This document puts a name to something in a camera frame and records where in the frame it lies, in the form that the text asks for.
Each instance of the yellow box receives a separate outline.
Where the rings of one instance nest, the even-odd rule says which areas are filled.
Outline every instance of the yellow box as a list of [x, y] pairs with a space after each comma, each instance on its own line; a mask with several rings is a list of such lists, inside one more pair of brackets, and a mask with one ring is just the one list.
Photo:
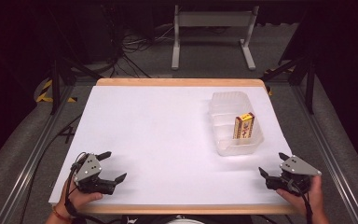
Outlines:
[[254, 122], [255, 115], [250, 112], [236, 117], [233, 138], [250, 138]]

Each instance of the plastic container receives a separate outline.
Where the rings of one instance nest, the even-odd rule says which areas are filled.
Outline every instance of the plastic container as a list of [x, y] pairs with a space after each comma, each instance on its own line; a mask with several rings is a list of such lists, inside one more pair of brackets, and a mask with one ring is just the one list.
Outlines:
[[[234, 139], [235, 118], [249, 112], [255, 115], [252, 136]], [[210, 102], [209, 114], [217, 152], [221, 156], [252, 154], [264, 140], [257, 114], [248, 96], [242, 91], [215, 92]]]

